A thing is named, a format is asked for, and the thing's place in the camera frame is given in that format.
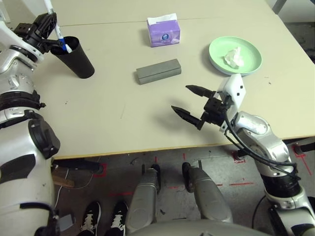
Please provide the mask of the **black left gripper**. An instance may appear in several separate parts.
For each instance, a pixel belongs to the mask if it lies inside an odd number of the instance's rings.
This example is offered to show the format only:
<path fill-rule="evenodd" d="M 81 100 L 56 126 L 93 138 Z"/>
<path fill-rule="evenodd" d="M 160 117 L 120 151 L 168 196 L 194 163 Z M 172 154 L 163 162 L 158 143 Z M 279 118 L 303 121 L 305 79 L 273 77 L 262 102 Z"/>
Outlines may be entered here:
<path fill-rule="evenodd" d="M 13 32 L 41 53 L 47 53 L 52 48 L 64 51 L 63 42 L 48 39 L 51 32 L 55 29 L 56 24 L 56 13 L 46 13 L 37 16 L 32 24 L 20 23 Z"/>

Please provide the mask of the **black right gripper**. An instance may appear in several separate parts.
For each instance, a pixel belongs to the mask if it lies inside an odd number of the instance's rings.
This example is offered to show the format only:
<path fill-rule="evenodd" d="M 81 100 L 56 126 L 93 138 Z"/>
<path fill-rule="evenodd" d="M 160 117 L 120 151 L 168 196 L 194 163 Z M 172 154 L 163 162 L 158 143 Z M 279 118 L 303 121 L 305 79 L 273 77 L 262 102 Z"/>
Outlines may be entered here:
<path fill-rule="evenodd" d="M 202 114 L 201 119 L 192 116 L 190 112 L 180 107 L 171 106 L 173 111 L 181 119 L 194 125 L 198 130 L 201 130 L 201 127 L 205 122 L 221 126 L 224 122 L 227 110 L 232 105 L 231 96 L 228 95 L 223 101 L 221 101 L 214 97 L 216 91 L 212 91 L 196 85 L 187 85 L 186 88 L 198 96 L 208 98 L 208 101 L 204 106 L 204 113 Z"/>

